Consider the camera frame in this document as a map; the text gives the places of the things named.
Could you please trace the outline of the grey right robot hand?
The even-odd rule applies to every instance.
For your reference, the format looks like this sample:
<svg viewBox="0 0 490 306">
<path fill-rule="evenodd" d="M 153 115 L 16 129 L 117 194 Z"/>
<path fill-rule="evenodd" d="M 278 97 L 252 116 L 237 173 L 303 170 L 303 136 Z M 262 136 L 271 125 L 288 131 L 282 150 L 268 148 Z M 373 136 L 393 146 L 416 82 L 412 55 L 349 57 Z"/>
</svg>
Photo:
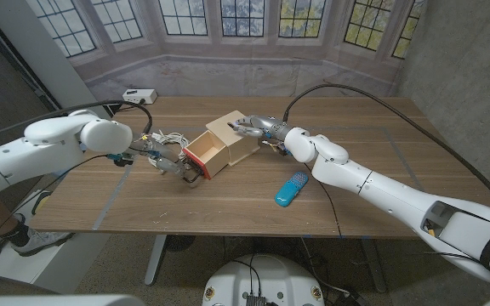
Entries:
<svg viewBox="0 0 490 306">
<path fill-rule="evenodd" d="M 227 125 L 242 135 L 277 140 L 284 140 L 292 129 L 286 122 L 272 116 L 245 116 Z"/>
</svg>

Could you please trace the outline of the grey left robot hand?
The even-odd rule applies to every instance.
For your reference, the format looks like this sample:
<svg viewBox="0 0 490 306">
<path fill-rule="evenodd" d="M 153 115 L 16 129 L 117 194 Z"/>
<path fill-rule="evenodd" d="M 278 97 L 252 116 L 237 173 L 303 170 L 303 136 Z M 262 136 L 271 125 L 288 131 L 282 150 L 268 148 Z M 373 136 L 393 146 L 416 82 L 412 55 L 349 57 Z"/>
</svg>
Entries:
<svg viewBox="0 0 490 306">
<path fill-rule="evenodd" d="M 175 174 L 188 184 L 194 184 L 204 175 L 203 170 L 188 157 L 181 158 L 168 145 L 156 141 L 150 135 L 145 134 L 134 140 L 129 149 L 146 156 L 159 170 Z"/>
</svg>

